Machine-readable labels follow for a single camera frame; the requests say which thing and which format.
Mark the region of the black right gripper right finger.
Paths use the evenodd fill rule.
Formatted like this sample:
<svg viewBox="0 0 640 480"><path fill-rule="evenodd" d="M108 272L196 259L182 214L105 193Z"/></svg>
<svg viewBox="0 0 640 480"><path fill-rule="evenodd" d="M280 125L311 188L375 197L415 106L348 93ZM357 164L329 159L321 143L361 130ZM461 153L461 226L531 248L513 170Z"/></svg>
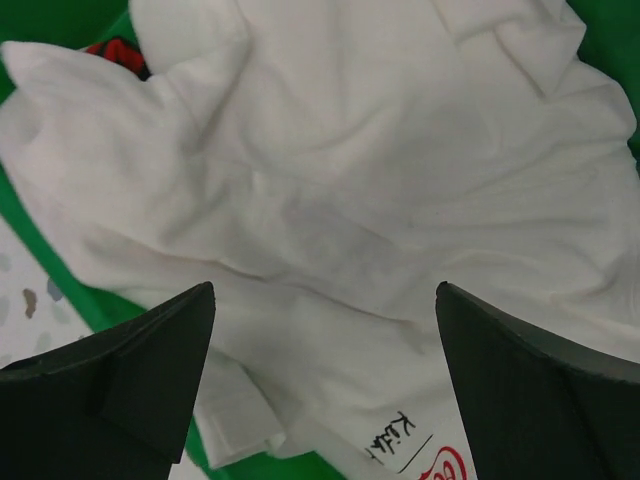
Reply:
<svg viewBox="0 0 640 480"><path fill-rule="evenodd" d="M447 282L436 316L479 478L638 478L638 364Z"/></svg>

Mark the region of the red black garment in tray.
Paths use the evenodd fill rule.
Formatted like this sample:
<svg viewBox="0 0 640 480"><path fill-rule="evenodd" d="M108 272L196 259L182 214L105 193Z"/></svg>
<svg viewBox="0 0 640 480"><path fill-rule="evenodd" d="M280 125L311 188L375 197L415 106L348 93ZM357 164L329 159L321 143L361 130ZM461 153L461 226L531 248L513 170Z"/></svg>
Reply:
<svg viewBox="0 0 640 480"><path fill-rule="evenodd" d="M142 81L151 77L151 72L139 47L123 37L116 36L93 44L87 47L85 52L120 65L134 73Z"/></svg>

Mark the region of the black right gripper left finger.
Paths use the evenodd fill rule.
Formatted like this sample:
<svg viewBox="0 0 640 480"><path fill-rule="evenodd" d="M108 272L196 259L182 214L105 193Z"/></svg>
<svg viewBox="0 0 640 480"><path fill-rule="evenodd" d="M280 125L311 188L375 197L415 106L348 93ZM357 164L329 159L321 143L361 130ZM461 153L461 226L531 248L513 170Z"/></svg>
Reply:
<svg viewBox="0 0 640 480"><path fill-rule="evenodd" d="M204 282L2 368L2 478L168 478L185 447L214 316Z"/></svg>

